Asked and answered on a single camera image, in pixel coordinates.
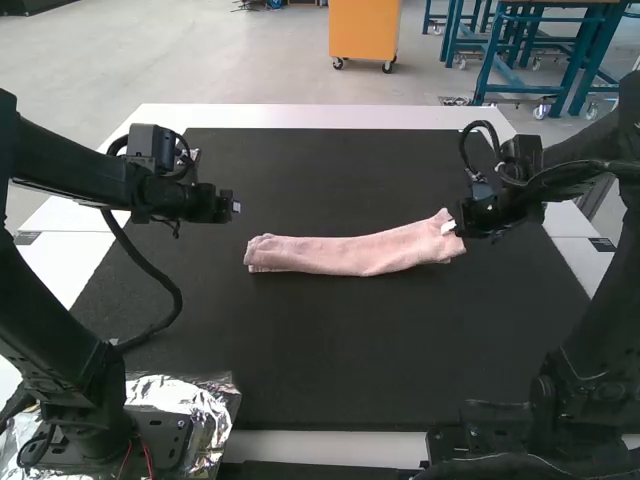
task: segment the aluminum foil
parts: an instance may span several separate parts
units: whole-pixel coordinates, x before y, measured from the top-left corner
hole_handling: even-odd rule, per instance
[[[172,478],[215,478],[240,399],[230,374],[205,379],[138,373],[129,375],[127,381],[126,405],[138,410],[188,414],[193,421],[193,431],[179,471],[172,473]],[[39,412],[21,413],[0,436],[0,480],[116,478],[119,465],[73,475],[37,468],[27,471],[18,467],[18,451],[34,435],[40,423]]]

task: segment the black cable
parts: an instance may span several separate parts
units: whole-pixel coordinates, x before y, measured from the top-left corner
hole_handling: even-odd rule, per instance
[[[18,458],[16,460],[16,463],[18,464],[18,466],[20,468],[30,468],[30,467],[36,466],[38,462],[42,460],[42,457],[44,457],[44,454],[47,453],[47,449],[49,448],[49,445],[51,445],[51,441],[53,440],[53,435],[55,432],[56,432],[56,427],[51,425],[49,426],[49,430],[47,431],[46,434],[41,433],[37,437],[33,437],[31,440],[27,440],[25,444],[22,446],[22,448],[20,449],[20,451],[18,452]],[[32,444],[36,442],[40,442],[42,440],[44,440],[44,443],[38,446],[36,453],[31,458],[31,460],[28,462],[24,462],[22,460],[22,455],[24,455],[24,452],[27,449],[27,447],[30,447]]]
[[[493,127],[493,125],[491,125],[491,123],[487,122],[486,120],[476,120],[474,122],[471,122],[469,125],[464,127],[464,130],[462,130],[462,133],[460,134],[458,150],[460,151],[460,156],[462,157],[462,161],[464,162],[465,167],[473,175],[478,175],[480,174],[480,172],[476,170],[476,168],[469,162],[469,156],[467,155],[467,148],[465,143],[467,141],[467,137],[471,133],[471,130],[478,127],[485,128],[489,132],[489,137],[491,138],[491,146],[493,147],[493,153],[496,157],[496,165],[502,162],[500,140],[498,140],[498,133],[496,132],[496,129]]]
[[[129,141],[129,135],[123,135],[119,138],[116,138],[109,148],[107,148],[107,155],[115,157],[118,155],[118,152],[127,146],[127,142]]]
[[[193,163],[193,159],[191,158],[191,148],[189,147],[189,144],[187,143],[185,138],[182,135],[180,135],[179,133],[176,133],[176,138],[182,144],[182,148],[187,151],[187,157],[188,157],[189,161],[191,163]]]
[[[147,342],[152,335],[168,328],[175,319],[178,318],[178,315],[180,315],[180,312],[182,311],[182,292],[168,276],[154,267],[149,260],[144,258],[144,256],[136,249],[133,243],[131,243],[131,240],[129,240],[129,237],[124,233],[124,230],[122,230],[116,219],[113,217],[110,210],[102,210],[102,218],[107,222],[109,230],[111,230],[111,233],[115,235],[116,240],[118,240],[127,255],[129,255],[135,264],[138,265],[145,273],[160,283],[160,285],[162,285],[171,294],[173,299],[171,312],[169,312],[161,322],[147,327],[142,333],[139,333],[135,337],[116,345],[117,350],[121,353],[125,353]]]

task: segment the caster wheel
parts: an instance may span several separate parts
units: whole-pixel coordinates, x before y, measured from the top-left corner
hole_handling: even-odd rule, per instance
[[[540,104],[533,111],[533,118],[536,120],[544,120],[549,110],[551,110],[551,105]]]
[[[586,120],[592,121],[598,116],[598,104],[591,102],[584,114]]]

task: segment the red wire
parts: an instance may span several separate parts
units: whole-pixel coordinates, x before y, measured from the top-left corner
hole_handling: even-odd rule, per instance
[[[122,465],[120,465],[120,470],[118,471],[118,476],[116,477],[116,480],[120,480],[120,475],[122,475],[122,470],[124,469],[124,466],[127,463],[127,460],[129,460],[129,455],[131,454],[131,450],[132,449],[133,449],[133,442],[131,440],[129,440],[129,448],[127,449],[127,453],[124,456],[124,460],[122,461]]]
[[[149,480],[153,480],[153,463],[151,462],[151,452],[147,448],[147,445],[140,439],[142,444],[142,450],[144,450],[144,456],[147,459],[147,470],[149,471]]]

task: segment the white table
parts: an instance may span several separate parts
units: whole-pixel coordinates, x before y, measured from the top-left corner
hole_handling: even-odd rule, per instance
[[[179,133],[187,128],[461,130],[479,119],[495,126],[501,142],[516,134],[502,114],[491,107],[142,105],[99,150],[105,152],[115,138],[128,132],[132,123],[155,123]],[[120,212],[119,223],[124,225],[128,216]],[[613,256],[598,253],[589,242],[588,238],[598,237],[598,232],[572,202],[549,205],[544,228],[585,291],[593,295]],[[42,232],[33,244],[18,248],[67,308],[76,301],[114,241],[98,211],[61,198],[47,200],[21,230]],[[18,382],[15,369],[0,357],[0,402],[4,402]],[[424,435],[424,432],[236,431],[228,442],[225,461],[417,468],[427,458]]]

